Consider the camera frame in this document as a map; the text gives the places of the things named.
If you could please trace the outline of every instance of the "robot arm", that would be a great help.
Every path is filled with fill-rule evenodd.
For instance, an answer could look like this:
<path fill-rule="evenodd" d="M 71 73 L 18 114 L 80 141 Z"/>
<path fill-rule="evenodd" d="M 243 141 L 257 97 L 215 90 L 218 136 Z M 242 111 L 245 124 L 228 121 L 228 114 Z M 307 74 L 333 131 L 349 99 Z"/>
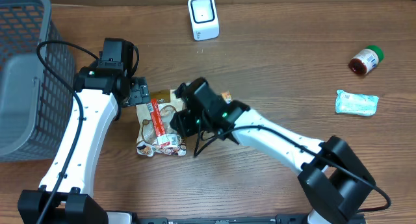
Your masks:
<path fill-rule="evenodd" d="M 336 162 L 339 167 L 375 185 L 348 144 L 336 136 L 323 142 L 293 133 L 268 121 L 244 103 L 227 104 L 210 89 L 204 78 L 182 84 L 176 95 L 184 100 L 187 110 L 176 113 L 170 124 L 182 136 L 213 132 L 221 140 L 230 139 L 255 147 L 291 168 L 314 209 L 308 217 L 310 224 L 348 223 L 372 190 L 339 169 L 327 178 L 323 171 L 329 165 L 320 158 Z"/>
<path fill-rule="evenodd" d="M 235 128 L 242 126 L 264 126 L 282 133 L 294 142 L 304 145 L 314 153 L 319 153 L 322 140 L 311 139 L 291 132 L 279 125 L 270 122 L 261 116 L 256 110 L 250 109 L 241 114 L 235 121 Z M 279 160 L 283 165 L 289 167 L 296 175 L 302 171 L 303 163 L 311 163 L 314 156 L 307 154 L 289 142 L 268 131 L 257 129 L 242 129 L 233 131 L 232 135 L 241 145 L 252 146 L 259 151 Z"/>
<path fill-rule="evenodd" d="M 85 89 L 79 92 L 78 96 L 84 106 L 84 123 L 77 147 L 66 170 L 66 178 L 62 180 L 58 192 L 71 192 L 72 188 L 79 188 L 81 194 L 93 197 L 94 175 L 99 152 L 110 123 L 117 115 L 118 105 L 112 93 L 105 95 L 102 90 Z M 40 188 L 45 187 L 47 192 L 52 192 L 52 188 L 57 182 L 57 175 L 62 170 L 73 142 L 78 119 L 78 105 L 74 100 L 70 121 L 58 153 L 39 185 Z"/>

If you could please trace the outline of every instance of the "snack bag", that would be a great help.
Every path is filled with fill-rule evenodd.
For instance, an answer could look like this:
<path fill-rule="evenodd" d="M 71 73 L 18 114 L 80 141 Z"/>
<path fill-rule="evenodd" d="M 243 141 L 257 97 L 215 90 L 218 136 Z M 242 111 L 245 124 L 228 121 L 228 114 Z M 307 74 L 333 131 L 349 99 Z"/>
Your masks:
<path fill-rule="evenodd" d="M 174 91 L 163 90 L 150 93 L 151 103 L 136 106 L 140 123 L 136 141 L 138 154 L 146 156 L 153 156 L 154 153 L 186 155 L 187 147 L 184 139 L 170 126 L 170 120 L 174 114 L 185 108 L 185 104 L 181 99 L 176 98 Z"/>

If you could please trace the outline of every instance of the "wrapped snack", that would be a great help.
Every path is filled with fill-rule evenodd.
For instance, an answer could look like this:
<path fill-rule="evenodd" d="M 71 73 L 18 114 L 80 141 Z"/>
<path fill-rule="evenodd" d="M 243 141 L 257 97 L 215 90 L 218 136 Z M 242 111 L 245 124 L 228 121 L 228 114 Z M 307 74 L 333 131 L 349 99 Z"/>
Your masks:
<path fill-rule="evenodd" d="M 372 116 L 377 110 L 377 96 L 347 93 L 343 90 L 337 91 L 335 100 L 336 113 L 357 114 L 360 116 Z"/>
<path fill-rule="evenodd" d="M 151 103 L 136 106 L 140 123 L 136 141 L 138 154 L 146 156 L 153 156 L 154 153 L 186 155 L 184 139 L 170 126 L 170 120 L 174 114 L 185 108 L 185 104 L 181 99 L 176 98 L 174 91 L 163 90 L 150 93 Z"/>
<path fill-rule="evenodd" d="M 150 103 L 147 104 L 147 106 L 150 113 L 151 121 L 153 122 L 153 126 L 155 127 L 157 145 L 159 146 L 159 149 L 162 149 L 163 147 L 170 145 L 170 141 L 166 136 L 166 131 L 163 127 L 162 117 L 159 111 L 157 100 L 152 99 Z"/>

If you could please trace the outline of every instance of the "small white box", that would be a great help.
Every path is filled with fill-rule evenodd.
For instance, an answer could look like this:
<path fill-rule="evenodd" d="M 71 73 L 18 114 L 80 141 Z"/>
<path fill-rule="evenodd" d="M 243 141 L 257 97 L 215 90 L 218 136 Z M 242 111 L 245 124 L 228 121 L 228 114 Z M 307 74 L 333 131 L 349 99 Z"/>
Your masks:
<path fill-rule="evenodd" d="M 208 40 L 220 34 L 214 0 L 188 0 L 188 8 L 195 40 Z"/>

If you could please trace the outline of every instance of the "mesh basket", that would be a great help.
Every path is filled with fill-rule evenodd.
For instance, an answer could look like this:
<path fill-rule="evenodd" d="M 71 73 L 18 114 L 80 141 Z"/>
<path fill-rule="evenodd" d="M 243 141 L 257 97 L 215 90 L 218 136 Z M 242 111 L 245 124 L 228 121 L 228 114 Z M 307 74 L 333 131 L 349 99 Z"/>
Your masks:
<path fill-rule="evenodd" d="M 72 96 L 36 57 L 44 40 L 61 40 L 49 0 L 0 0 L 0 162 L 54 157 L 68 123 Z M 68 46 L 42 49 L 49 66 L 72 85 Z"/>

